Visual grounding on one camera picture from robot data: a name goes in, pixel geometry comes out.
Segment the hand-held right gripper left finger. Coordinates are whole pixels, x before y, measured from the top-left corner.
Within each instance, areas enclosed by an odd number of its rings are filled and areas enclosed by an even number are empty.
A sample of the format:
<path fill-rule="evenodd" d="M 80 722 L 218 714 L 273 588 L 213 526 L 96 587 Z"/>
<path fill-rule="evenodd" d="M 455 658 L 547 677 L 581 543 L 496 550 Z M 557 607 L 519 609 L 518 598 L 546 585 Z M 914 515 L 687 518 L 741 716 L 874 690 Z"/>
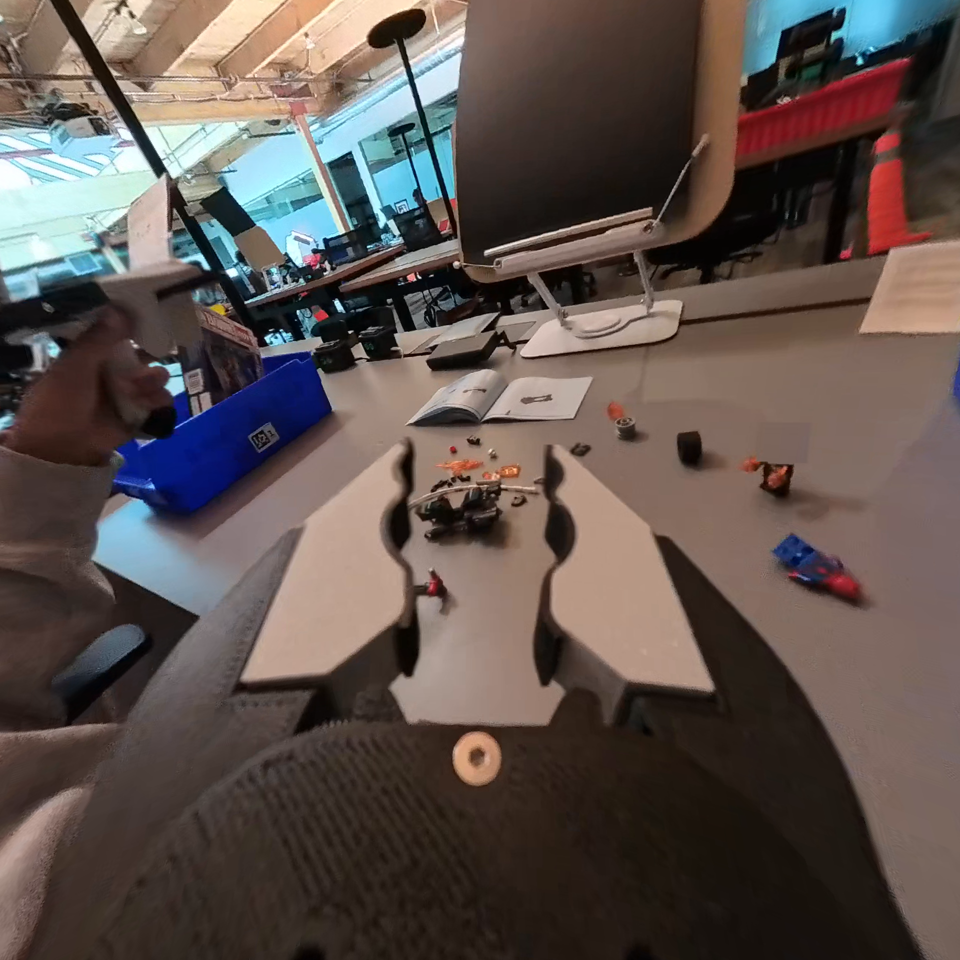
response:
<path fill-rule="evenodd" d="M 242 689 L 366 690 L 414 674 L 419 618 L 403 557 L 413 473 L 403 438 L 302 524 Z"/>

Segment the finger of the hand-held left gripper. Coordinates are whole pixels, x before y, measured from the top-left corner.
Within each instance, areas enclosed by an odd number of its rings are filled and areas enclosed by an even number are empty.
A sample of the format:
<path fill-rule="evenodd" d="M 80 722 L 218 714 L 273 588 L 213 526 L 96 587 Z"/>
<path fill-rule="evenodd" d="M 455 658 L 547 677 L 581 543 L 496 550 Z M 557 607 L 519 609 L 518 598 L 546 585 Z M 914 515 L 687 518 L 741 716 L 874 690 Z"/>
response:
<path fill-rule="evenodd" d="M 125 273 L 102 275 L 96 285 L 132 323 L 132 340 L 153 359 L 199 341 L 196 291 L 219 286 L 216 272 L 171 259 Z"/>

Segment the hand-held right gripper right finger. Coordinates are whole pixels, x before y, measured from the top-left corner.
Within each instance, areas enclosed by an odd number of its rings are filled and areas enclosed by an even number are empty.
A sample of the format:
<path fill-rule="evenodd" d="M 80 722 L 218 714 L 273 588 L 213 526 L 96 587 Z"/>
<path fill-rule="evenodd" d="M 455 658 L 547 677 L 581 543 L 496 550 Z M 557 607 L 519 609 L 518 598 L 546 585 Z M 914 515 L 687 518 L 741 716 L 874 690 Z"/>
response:
<path fill-rule="evenodd" d="M 544 450 L 552 561 L 536 612 L 543 687 L 712 698 L 716 687 L 651 526 L 572 453 Z"/>

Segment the lego set box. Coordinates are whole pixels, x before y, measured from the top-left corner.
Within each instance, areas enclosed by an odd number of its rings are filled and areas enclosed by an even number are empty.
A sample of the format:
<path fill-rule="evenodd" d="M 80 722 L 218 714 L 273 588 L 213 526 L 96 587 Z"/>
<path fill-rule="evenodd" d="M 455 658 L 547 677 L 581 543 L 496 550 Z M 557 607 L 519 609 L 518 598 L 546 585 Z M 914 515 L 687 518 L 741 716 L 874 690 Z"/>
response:
<path fill-rule="evenodd" d="M 257 337 L 242 323 L 198 304 L 177 323 L 176 358 L 189 417 L 210 410 L 264 378 Z"/>

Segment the black lego motorcycle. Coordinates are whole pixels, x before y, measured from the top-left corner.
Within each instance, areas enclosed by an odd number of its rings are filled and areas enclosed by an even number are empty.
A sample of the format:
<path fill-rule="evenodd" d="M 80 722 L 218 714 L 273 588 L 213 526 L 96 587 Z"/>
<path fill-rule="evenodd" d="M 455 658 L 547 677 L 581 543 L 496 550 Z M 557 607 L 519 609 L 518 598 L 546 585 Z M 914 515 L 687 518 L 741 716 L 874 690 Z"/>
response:
<path fill-rule="evenodd" d="M 502 485 L 494 482 L 450 487 L 433 491 L 412 510 L 427 524 L 424 539 L 429 543 L 483 536 L 491 533 L 502 517 L 501 495 Z"/>

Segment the blue plastic bin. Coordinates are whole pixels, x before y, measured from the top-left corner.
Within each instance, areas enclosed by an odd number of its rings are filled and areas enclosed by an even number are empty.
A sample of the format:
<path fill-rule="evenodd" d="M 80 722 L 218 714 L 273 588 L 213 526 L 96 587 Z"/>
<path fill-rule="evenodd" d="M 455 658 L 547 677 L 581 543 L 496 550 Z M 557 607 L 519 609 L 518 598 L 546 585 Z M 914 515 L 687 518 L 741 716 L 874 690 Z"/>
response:
<path fill-rule="evenodd" d="M 194 514 L 331 414 L 308 351 L 263 362 L 261 379 L 201 414 L 187 415 L 186 394 L 177 395 L 173 436 L 121 446 L 112 494 Z"/>

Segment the scattered small lego pieces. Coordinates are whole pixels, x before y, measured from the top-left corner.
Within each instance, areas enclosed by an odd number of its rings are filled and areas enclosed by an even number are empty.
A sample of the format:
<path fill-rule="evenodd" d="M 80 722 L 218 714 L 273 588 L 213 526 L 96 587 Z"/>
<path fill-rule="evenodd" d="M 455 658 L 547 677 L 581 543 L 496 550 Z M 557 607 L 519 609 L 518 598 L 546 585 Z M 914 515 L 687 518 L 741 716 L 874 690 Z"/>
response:
<path fill-rule="evenodd" d="M 469 435 L 450 445 L 444 458 L 433 464 L 434 470 L 457 482 L 512 483 L 522 479 L 524 466 L 491 446 L 480 435 Z"/>

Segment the orange and black lego figure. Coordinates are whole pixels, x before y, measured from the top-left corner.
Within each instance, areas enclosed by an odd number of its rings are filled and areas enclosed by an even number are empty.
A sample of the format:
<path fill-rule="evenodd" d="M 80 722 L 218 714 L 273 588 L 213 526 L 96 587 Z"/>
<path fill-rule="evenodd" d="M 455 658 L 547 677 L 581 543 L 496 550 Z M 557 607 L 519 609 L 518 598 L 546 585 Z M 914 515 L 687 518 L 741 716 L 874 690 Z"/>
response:
<path fill-rule="evenodd" d="M 780 499 L 789 496 L 795 472 L 793 463 L 769 462 L 749 457 L 741 463 L 740 469 L 749 474 L 761 474 L 759 488 L 764 493 Z"/>

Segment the blue and red lego figure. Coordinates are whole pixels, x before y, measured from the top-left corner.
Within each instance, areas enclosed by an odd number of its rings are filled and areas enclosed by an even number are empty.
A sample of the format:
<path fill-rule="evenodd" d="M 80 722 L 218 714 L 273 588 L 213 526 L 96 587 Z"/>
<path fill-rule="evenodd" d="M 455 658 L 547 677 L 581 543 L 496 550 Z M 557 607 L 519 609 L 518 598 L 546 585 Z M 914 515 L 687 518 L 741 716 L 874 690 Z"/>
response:
<path fill-rule="evenodd" d="M 817 549 L 797 534 L 787 534 L 771 554 L 793 582 L 849 604 L 862 603 L 862 585 L 841 559 Z"/>

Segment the person's left hand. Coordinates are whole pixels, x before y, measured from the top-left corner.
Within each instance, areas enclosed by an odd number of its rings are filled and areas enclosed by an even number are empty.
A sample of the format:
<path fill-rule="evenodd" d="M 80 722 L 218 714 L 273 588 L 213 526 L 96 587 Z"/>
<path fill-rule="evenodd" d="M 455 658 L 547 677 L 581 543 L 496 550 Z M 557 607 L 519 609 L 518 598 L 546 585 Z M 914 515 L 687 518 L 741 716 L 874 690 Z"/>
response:
<path fill-rule="evenodd" d="M 118 413 L 115 397 L 148 414 L 170 406 L 165 368 L 137 360 L 125 371 L 109 371 L 115 349 L 131 344 L 131 326 L 121 309 L 103 306 L 30 386 L 2 446 L 52 464 L 102 467 L 137 433 Z"/>

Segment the cardboard panel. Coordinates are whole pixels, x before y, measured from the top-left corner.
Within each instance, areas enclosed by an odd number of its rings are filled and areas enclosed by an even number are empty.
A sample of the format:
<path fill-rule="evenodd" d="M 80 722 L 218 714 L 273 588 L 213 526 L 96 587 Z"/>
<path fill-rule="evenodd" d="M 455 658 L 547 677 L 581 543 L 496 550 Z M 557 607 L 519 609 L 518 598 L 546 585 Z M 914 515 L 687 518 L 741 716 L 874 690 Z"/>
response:
<path fill-rule="evenodd" d="M 129 207 L 126 247 L 130 272 L 183 263 L 172 250 L 172 183 L 163 174 Z"/>

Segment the black power hub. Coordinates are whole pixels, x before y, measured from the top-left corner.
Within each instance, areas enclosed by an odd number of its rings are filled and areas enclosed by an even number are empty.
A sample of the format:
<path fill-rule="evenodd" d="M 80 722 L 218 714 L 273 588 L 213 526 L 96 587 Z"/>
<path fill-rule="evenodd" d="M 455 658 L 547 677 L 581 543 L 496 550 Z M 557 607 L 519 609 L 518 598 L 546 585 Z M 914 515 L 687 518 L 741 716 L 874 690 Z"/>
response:
<path fill-rule="evenodd" d="M 502 332 L 499 330 L 444 341 L 432 349 L 426 358 L 426 365 L 434 372 L 477 369 L 484 366 L 502 344 Z"/>

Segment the person's grey sweatshirt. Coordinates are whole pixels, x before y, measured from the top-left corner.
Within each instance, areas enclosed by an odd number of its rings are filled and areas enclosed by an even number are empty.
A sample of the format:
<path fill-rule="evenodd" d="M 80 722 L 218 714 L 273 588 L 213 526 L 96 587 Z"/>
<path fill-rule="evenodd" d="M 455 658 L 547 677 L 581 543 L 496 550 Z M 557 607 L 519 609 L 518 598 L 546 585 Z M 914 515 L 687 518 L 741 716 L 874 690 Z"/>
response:
<path fill-rule="evenodd" d="M 162 761 L 137 725 L 2 732 L 2 958 L 37 934 L 85 953 L 129 891 Z"/>

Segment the white paper sheet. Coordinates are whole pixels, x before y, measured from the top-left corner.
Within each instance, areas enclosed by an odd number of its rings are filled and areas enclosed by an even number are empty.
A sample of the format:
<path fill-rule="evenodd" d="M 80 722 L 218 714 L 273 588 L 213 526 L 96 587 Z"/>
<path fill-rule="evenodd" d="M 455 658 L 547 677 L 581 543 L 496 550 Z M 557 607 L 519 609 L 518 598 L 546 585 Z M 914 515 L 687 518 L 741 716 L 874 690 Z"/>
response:
<path fill-rule="evenodd" d="M 959 332 L 959 242 L 891 250 L 859 327 L 861 335 Z"/>

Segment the orange traffic cone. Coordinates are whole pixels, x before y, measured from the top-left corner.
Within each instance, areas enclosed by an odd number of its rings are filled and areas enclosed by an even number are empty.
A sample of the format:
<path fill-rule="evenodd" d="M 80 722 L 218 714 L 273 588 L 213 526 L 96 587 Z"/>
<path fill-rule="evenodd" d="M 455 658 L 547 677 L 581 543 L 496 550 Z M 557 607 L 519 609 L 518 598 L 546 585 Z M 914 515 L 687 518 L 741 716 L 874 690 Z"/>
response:
<path fill-rule="evenodd" d="M 876 139 L 867 193 L 867 256 L 886 255 L 891 250 L 921 244 L 929 231 L 916 231 L 906 214 L 905 169 L 901 156 L 902 132 L 890 128 Z"/>

